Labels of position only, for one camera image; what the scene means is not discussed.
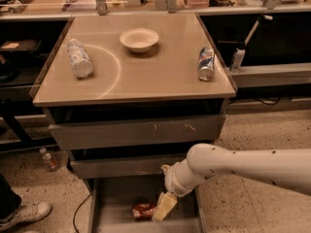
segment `black power cable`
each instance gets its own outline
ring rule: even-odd
[[[78,210],[82,207],[82,205],[86,202],[86,200],[87,200],[89,197],[90,197],[90,194],[87,196],[87,198],[85,198],[84,201],[81,202],[81,204],[78,206],[76,212],[74,213],[74,217],[73,217],[73,219],[72,219],[72,222],[73,222],[74,228],[75,228],[75,230],[76,230],[76,233],[79,233],[79,230],[78,230],[78,228],[77,228],[77,226],[76,226],[76,215],[77,215],[77,212],[78,212]]]

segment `beige tabletop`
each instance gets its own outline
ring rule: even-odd
[[[159,35],[147,53],[133,53],[120,42],[123,31],[149,28]],[[77,79],[66,45],[81,41],[94,71]],[[235,92],[215,60],[210,82],[197,77],[198,54],[208,42],[194,14],[140,14],[76,17],[33,103],[41,107],[172,99],[232,97]]]

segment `small bottle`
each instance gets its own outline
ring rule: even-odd
[[[198,59],[198,78],[202,81],[209,82],[214,77],[214,51],[203,48]]]
[[[71,39],[67,44],[67,51],[74,75],[78,78],[87,78],[93,72],[93,67],[83,44]]]
[[[239,72],[245,55],[244,45],[240,45],[234,52],[229,70],[231,72]]]
[[[42,155],[42,158],[46,165],[49,167],[50,171],[55,171],[58,168],[58,163],[55,160],[55,158],[52,156],[52,154],[47,151],[46,148],[40,149],[40,154]]]

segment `plastic water bottle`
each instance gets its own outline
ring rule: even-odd
[[[42,159],[46,163],[50,171],[53,172],[58,168],[58,163],[56,159],[52,156],[52,154],[49,151],[47,151],[46,148],[41,148],[40,154],[42,155]]]
[[[71,69],[78,78],[87,78],[92,72],[93,67],[81,42],[71,39],[67,44]]]

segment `cabinet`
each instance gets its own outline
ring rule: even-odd
[[[159,42],[146,53],[131,52],[119,36],[135,27],[154,30]],[[89,78],[70,70],[71,38],[85,45],[94,68]],[[198,79],[203,47],[211,46],[195,14],[74,19],[33,103],[90,190],[101,177],[160,173],[163,162],[191,144],[219,137],[235,90],[218,58],[214,79]]]

